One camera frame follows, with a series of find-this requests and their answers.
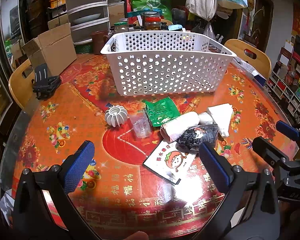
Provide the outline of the white ribbed round object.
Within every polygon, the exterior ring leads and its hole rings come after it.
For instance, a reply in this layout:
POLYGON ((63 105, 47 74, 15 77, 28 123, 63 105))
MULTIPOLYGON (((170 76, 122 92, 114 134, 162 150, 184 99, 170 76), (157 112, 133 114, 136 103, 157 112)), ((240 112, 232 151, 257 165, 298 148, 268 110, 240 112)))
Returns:
POLYGON ((109 126, 121 126, 128 120, 127 110, 120 105, 111 106, 105 112, 105 121, 109 126))

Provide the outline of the white perforated plastic basket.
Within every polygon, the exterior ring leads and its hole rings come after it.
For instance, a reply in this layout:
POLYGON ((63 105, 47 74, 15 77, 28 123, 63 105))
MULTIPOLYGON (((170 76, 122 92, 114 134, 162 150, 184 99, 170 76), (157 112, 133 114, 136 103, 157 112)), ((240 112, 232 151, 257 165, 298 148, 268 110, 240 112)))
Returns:
POLYGON ((121 96, 212 93, 236 57, 205 35, 167 30, 115 34, 101 54, 121 96))

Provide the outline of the white pink towel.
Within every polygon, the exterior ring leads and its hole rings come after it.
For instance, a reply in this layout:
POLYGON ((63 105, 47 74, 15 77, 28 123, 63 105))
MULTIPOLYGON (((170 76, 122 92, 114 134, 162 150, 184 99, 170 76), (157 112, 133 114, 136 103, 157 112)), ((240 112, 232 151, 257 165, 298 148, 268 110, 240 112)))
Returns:
POLYGON ((161 125, 160 134, 167 142, 176 141, 187 129, 199 124, 196 112, 189 112, 161 125))

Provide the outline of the tomato cartoon white packet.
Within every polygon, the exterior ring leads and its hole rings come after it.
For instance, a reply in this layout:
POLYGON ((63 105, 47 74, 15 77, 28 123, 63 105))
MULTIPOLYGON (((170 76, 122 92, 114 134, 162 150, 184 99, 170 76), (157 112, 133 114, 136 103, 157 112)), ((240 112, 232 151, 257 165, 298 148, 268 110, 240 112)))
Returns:
POLYGON ((182 149, 178 143, 162 140, 143 162, 143 166, 160 178, 177 185, 186 176, 197 152, 182 149))

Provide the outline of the wooden chair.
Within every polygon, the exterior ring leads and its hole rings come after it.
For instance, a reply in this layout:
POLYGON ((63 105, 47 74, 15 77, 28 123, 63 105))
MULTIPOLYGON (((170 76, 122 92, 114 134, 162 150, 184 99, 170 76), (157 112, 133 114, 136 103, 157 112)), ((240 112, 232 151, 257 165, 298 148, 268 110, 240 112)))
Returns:
POLYGON ((10 76, 8 87, 17 105, 24 109, 33 95, 34 69, 27 59, 10 76))
POLYGON ((263 77, 269 78, 271 61, 264 52, 238 39, 227 40, 224 46, 233 51, 244 62, 253 66, 263 77))

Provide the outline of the clear plastic bag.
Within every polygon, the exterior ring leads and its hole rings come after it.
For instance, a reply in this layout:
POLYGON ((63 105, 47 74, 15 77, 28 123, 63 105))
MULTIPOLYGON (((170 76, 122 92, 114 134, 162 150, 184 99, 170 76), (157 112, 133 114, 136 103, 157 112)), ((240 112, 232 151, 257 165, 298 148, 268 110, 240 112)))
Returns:
POLYGON ((145 112, 129 115, 133 131, 137 138, 146 138, 151 135, 151 127, 145 112))

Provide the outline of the green shopping bag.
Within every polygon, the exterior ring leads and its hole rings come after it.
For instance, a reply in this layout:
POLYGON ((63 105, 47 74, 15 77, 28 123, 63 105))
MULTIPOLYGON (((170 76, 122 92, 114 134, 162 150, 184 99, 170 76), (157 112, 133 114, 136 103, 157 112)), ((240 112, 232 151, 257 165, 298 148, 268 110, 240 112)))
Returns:
POLYGON ((160 9, 164 19, 172 22, 171 0, 130 0, 134 11, 160 9))

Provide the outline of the folded white tissue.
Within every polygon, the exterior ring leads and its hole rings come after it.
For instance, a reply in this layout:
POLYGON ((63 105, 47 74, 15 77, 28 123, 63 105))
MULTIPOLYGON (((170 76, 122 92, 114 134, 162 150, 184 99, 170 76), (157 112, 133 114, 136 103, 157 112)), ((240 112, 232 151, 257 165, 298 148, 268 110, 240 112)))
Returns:
POLYGON ((232 105, 225 103, 222 105, 208 107, 207 112, 217 124, 221 137, 227 138, 229 136, 230 120, 233 113, 232 105))

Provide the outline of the left wooden chair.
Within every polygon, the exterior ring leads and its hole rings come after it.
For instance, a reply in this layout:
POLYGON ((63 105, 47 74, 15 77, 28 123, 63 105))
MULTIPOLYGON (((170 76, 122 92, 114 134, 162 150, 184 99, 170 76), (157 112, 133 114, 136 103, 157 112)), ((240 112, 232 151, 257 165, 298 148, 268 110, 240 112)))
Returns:
POLYGON ((33 95, 34 69, 27 59, 10 76, 8 87, 17 105, 24 109, 33 95))

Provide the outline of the right wooden chair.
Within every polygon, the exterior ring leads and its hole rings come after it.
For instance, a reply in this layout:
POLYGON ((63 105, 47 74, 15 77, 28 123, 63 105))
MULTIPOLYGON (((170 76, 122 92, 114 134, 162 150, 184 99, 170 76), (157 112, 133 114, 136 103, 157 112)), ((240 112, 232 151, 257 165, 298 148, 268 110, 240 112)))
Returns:
POLYGON ((238 39, 227 40, 224 46, 233 51, 244 62, 253 66, 263 77, 269 78, 271 61, 264 52, 238 39))

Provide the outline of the small cardboard box behind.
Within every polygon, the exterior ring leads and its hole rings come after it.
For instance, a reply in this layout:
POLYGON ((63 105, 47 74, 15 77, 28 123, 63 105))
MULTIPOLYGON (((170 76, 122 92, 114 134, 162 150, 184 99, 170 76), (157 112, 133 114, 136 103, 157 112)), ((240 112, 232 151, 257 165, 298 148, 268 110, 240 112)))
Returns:
POLYGON ((110 26, 112 27, 114 26, 115 23, 119 22, 120 19, 125 18, 124 1, 108 5, 108 11, 109 11, 110 26))

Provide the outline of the black phone stand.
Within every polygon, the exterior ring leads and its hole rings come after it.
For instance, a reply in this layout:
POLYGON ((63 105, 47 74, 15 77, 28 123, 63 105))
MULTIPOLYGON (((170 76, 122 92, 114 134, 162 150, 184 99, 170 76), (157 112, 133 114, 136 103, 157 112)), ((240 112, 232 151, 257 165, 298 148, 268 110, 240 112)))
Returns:
POLYGON ((41 64, 34 70, 34 79, 31 80, 33 92, 38 100, 51 98, 61 85, 61 77, 49 76, 47 64, 41 64))

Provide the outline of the grey stacked drawer unit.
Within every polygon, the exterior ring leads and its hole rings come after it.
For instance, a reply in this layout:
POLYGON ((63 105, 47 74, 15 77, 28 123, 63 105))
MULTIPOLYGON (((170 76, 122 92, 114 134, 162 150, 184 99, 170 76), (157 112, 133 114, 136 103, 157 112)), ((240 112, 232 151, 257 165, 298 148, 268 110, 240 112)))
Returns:
POLYGON ((74 45, 87 44, 92 33, 110 29, 108 0, 65 1, 74 45))

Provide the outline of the brown ceramic mug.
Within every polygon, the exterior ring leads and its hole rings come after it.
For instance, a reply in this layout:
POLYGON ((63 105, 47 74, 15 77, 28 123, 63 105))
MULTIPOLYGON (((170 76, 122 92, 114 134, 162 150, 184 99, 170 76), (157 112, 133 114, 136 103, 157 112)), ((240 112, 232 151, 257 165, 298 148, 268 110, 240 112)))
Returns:
POLYGON ((95 55, 100 55, 104 45, 109 40, 109 32, 107 30, 99 30, 91 34, 93 43, 93 52, 95 55))

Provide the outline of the green foil snack packet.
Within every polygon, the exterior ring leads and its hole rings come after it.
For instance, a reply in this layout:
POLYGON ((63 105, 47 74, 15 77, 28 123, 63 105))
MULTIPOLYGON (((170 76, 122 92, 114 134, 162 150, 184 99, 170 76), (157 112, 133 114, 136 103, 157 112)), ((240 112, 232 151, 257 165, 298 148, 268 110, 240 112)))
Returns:
POLYGON ((160 127, 180 116, 180 112, 170 97, 157 102, 145 101, 145 113, 153 127, 160 127))

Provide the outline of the red lidded glass jar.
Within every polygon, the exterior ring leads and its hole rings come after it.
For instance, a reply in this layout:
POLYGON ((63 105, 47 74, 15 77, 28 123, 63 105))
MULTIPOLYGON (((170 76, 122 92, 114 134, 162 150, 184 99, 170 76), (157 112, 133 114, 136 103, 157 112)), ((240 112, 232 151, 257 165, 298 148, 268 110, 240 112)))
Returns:
POLYGON ((160 17, 147 17, 144 23, 145 30, 161 30, 160 17))

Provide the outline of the black knitted cloth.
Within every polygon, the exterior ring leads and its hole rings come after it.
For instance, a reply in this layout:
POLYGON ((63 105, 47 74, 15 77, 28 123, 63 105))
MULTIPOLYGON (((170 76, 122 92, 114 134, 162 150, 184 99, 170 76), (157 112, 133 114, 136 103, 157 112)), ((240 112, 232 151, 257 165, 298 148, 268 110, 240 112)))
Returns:
POLYGON ((180 148, 187 151, 199 151, 202 143, 214 147, 218 138, 217 124, 197 125, 187 129, 178 139, 180 148))

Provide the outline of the white shelf with items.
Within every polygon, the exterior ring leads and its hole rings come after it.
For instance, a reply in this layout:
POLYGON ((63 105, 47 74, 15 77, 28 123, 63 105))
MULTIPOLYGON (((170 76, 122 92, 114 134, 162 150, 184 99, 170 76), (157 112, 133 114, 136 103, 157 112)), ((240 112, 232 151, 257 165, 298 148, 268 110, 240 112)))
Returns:
POLYGON ((265 87, 289 123, 300 128, 300 35, 285 42, 265 87))

